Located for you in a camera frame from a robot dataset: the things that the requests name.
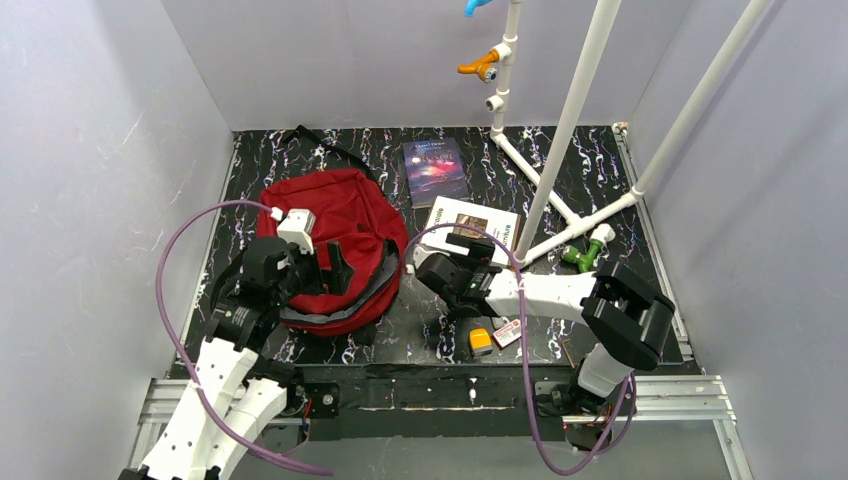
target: black marbled mat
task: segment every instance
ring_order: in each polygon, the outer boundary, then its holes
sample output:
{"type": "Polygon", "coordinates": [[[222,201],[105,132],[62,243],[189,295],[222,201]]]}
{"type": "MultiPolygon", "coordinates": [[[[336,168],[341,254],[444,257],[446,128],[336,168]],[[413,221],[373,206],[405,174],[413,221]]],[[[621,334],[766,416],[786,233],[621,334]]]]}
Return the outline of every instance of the black marbled mat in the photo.
{"type": "MultiPolygon", "coordinates": [[[[321,147],[293,140],[280,141],[286,131],[248,131],[236,136],[236,155],[226,190],[226,199],[258,199],[263,188],[272,183],[315,170],[347,166],[336,154],[321,147]]],[[[413,210],[403,167],[404,142],[433,138],[457,140],[465,164],[473,201],[496,208],[517,211],[525,217],[533,187],[510,160],[491,143],[484,128],[371,128],[353,130],[316,130],[327,142],[360,155],[374,170],[389,201],[406,220],[410,237],[423,228],[428,209],[413,210]]],[[[553,138],[553,127],[513,127],[507,137],[537,170],[553,138]]],[[[566,154],[556,191],[580,215],[590,214],[617,199],[629,188],[612,130],[609,127],[578,127],[566,154]]],[[[206,265],[195,310],[186,337],[188,351],[197,354],[209,318],[209,292],[216,275],[256,233],[257,212],[248,208],[223,211],[215,228],[212,249],[206,265]]],[[[603,254],[603,260],[623,260],[627,266],[659,285],[651,251],[635,208],[620,212],[608,220],[616,237],[603,254]]],[[[555,211],[545,214],[535,243],[563,230],[565,222],[555,211]]],[[[588,245],[586,237],[573,241],[579,248],[588,245]]],[[[534,273],[576,273],[570,265],[558,261],[559,250],[539,259],[529,271],[534,273]]],[[[492,330],[488,318],[449,322],[444,304],[413,277],[406,276],[400,293],[377,325],[373,345],[357,343],[353,335],[317,338],[302,331],[280,327],[269,339],[263,354],[298,364],[366,363],[520,363],[518,342],[482,358],[473,358],[468,332],[473,328],[492,330]]],[[[595,344],[588,328],[561,319],[529,320],[530,358],[534,363],[568,364],[570,356],[578,362],[595,344]]],[[[667,342],[664,362],[682,362],[673,334],[667,342]]],[[[693,362],[686,370],[697,367],[693,362]]],[[[185,376],[175,365],[172,376],[185,376]]]]}

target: gray wall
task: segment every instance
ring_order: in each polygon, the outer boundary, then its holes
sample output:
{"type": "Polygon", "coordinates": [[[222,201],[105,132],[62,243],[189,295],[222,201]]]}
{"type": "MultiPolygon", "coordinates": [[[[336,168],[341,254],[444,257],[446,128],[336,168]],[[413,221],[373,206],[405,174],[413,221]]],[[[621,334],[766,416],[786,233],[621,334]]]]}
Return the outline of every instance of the gray wall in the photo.
{"type": "MultiPolygon", "coordinates": [[[[630,117],[690,3],[623,2],[581,123],[630,117]]],[[[500,42],[506,0],[163,4],[232,130],[491,124],[494,86],[456,66],[500,42]]],[[[524,3],[507,123],[556,123],[594,4],[524,3]]]]}
{"type": "MultiPolygon", "coordinates": [[[[158,1],[2,3],[0,476],[117,477],[172,358],[158,255],[218,198],[231,150],[158,1]]],[[[178,323],[209,228],[167,271],[178,323]]]]}
{"type": "MultiPolygon", "coordinates": [[[[696,1],[632,119],[644,167],[745,2],[696,1]]],[[[846,478],[848,4],[778,0],[649,192],[757,478],[846,478]]]]}

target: orange valve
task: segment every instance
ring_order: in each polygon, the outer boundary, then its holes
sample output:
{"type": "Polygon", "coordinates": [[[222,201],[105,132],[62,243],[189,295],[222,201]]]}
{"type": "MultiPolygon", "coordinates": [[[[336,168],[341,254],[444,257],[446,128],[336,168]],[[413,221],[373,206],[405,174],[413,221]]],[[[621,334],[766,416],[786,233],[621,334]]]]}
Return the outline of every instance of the orange valve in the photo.
{"type": "Polygon", "coordinates": [[[485,83],[489,83],[494,80],[498,74],[498,69],[493,65],[494,63],[498,63],[498,60],[500,60],[500,55],[498,55],[498,52],[493,49],[486,55],[469,64],[460,65],[456,68],[456,71],[463,75],[477,74],[477,77],[480,80],[483,80],[485,83]]]}

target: green pipe fitting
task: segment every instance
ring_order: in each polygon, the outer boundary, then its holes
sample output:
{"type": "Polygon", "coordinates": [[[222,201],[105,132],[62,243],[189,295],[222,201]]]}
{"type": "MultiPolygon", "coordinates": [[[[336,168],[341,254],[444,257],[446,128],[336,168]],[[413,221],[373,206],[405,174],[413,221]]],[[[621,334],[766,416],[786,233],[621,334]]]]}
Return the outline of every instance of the green pipe fitting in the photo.
{"type": "Polygon", "coordinates": [[[568,263],[577,265],[577,270],[580,273],[586,273],[595,265],[595,259],[598,254],[604,249],[604,244],[600,240],[589,240],[589,251],[580,253],[580,250],[573,245],[565,247],[562,252],[562,260],[568,263]]]}

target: red backpack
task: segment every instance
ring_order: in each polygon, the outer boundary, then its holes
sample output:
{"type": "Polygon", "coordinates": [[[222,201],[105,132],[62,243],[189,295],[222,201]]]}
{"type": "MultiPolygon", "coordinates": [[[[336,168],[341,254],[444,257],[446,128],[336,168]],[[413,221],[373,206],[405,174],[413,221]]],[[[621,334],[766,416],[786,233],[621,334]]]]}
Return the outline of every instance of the red backpack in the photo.
{"type": "MultiPolygon", "coordinates": [[[[312,243],[322,269],[330,268],[327,242],[338,242],[353,268],[344,295],[298,295],[280,313],[283,324],[320,336],[341,335],[378,319],[400,287],[400,263],[409,242],[406,225],[386,200],[370,169],[358,157],[320,139],[303,126],[289,138],[312,140],[360,167],[310,173],[281,180],[262,191],[260,202],[284,212],[306,208],[315,214],[312,243]]],[[[258,236],[276,235],[267,212],[258,236]]]]}

